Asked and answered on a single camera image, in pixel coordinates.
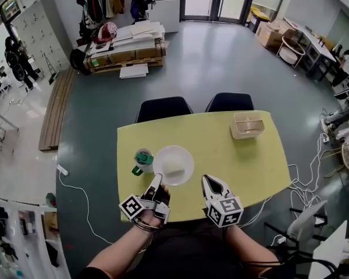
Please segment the round white side table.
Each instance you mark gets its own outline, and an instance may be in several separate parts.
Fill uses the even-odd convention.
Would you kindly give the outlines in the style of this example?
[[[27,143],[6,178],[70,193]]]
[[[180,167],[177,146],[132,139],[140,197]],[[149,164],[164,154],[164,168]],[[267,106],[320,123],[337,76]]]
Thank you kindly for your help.
[[[305,50],[293,39],[283,36],[281,46],[276,56],[290,64],[293,68],[296,68],[301,59],[305,56]]]

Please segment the grey lockers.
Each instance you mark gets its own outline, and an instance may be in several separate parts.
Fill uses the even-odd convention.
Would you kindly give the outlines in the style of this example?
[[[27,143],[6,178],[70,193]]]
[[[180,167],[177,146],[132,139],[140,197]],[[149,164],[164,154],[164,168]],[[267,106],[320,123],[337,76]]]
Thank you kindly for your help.
[[[12,22],[29,56],[43,73],[60,72],[70,66],[72,45],[55,0],[39,0]]]

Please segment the yellow-green oval table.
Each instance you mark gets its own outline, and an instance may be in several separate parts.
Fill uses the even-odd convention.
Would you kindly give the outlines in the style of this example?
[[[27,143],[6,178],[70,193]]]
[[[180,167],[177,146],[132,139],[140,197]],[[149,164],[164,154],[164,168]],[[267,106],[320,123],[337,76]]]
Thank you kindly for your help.
[[[244,207],[249,207],[290,185],[286,156],[279,133],[268,112],[259,113],[265,129],[256,138],[236,140],[230,132],[232,112],[197,113],[131,124],[117,130],[117,184],[119,199],[141,195],[152,174],[132,174],[140,149],[156,154],[177,145],[194,159],[191,178],[170,187],[169,221],[204,218],[201,179],[210,174],[225,181]]]

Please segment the white tumbler with green lid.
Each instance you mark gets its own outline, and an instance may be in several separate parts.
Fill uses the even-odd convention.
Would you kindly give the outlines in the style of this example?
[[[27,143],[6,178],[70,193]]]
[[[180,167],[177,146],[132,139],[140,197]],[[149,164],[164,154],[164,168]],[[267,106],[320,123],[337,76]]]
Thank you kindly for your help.
[[[135,166],[132,169],[132,174],[140,176],[143,173],[153,172],[154,156],[147,149],[140,149],[134,155]]]

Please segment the yellow-lid bin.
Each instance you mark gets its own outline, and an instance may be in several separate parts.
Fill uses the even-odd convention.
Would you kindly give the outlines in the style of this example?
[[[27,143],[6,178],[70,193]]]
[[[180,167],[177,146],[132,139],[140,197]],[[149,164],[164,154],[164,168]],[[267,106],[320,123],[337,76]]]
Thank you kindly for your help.
[[[264,14],[264,12],[260,11],[259,9],[251,8],[250,11],[250,20],[248,22],[248,28],[253,32],[256,33],[259,24],[261,22],[269,23],[270,18]]]

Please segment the beige organizer box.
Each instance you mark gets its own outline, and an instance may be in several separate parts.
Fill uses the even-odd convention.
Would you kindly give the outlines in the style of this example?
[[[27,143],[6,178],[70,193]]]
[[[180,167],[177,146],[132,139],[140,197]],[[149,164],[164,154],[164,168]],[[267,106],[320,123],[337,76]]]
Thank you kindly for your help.
[[[236,112],[230,122],[230,131],[235,140],[256,138],[265,130],[265,125],[258,112]]]

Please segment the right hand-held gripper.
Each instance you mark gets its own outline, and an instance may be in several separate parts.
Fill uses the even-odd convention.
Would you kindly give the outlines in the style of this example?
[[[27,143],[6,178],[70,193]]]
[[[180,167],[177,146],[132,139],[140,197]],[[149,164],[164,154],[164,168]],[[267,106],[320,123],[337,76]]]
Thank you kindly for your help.
[[[235,196],[226,182],[204,174],[201,180],[205,198],[205,215],[219,228],[238,224],[244,208],[238,196]]]

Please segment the white shelving rack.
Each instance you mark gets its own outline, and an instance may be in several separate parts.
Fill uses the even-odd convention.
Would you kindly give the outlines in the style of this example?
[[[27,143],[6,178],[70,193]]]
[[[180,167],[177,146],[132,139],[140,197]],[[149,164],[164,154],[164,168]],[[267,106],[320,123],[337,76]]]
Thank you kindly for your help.
[[[0,279],[71,279],[56,208],[0,199]]]

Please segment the cardboard boxes on pallet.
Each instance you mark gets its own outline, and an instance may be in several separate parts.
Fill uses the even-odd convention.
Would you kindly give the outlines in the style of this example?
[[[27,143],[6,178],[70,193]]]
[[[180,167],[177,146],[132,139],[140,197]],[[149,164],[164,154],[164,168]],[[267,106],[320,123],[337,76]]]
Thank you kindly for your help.
[[[167,45],[165,40],[155,39],[153,48],[143,48],[118,53],[110,51],[107,55],[86,56],[83,60],[83,64],[87,71],[92,74],[117,71],[121,68],[134,65],[162,67],[166,52]]]

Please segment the flat white board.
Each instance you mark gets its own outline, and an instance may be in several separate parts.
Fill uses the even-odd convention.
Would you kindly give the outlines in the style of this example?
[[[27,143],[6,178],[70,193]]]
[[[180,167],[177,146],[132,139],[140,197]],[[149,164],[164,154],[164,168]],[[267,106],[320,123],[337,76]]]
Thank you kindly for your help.
[[[132,66],[122,67],[119,77],[121,79],[145,77],[148,74],[148,64],[134,64]]]

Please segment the white round bowl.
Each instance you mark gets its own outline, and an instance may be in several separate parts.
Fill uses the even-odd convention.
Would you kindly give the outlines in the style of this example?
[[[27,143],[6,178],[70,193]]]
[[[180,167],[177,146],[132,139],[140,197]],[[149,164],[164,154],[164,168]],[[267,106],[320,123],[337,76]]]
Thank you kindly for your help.
[[[163,162],[168,159],[177,159],[182,162],[185,172],[180,177],[166,177],[162,171]],[[162,148],[154,156],[153,170],[161,173],[162,183],[169,186],[179,186],[188,182],[194,172],[194,159],[191,153],[183,147],[171,145]]]

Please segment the person's left forearm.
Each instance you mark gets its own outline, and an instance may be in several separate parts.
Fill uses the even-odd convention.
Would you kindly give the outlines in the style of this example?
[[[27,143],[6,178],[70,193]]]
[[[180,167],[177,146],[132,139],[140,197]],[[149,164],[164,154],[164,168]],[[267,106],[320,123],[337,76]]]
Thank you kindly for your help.
[[[101,270],[110,279],[118,278],[128,269],[139,251],[153,235],[153,231],[133,226],[114,244],[97,254],[87,267]]]

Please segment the dark blue chair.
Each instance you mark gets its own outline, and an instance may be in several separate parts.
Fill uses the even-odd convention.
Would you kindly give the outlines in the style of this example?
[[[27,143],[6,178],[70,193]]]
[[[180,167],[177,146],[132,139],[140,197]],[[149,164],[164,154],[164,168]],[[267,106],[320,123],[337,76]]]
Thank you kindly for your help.
[[[249,94],[221,92],[216,94],[208,106],[206,112],[248,111],[254,110],[254,105]]]
[[[135,123],[190,114],[193,110],[181,96],[150,99],[140,105]]]

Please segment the red floral bag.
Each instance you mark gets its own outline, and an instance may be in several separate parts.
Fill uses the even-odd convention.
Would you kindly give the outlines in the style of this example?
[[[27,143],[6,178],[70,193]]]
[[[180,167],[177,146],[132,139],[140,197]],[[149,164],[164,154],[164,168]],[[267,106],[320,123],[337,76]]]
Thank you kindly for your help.
[[[117,35],[117,27],[115,23],[106,22],[99,30],[94,42],[97,44],[108,42]]]

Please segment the white cabinet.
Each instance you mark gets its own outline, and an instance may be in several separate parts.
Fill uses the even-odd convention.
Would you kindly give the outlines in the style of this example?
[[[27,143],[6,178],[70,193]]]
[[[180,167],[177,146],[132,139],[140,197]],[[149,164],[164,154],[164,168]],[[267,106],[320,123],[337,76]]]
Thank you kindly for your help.
[[[163,25],[166,33],[176,33],[180,28],[180,1],[156,0],[152,10],[153,20]]]

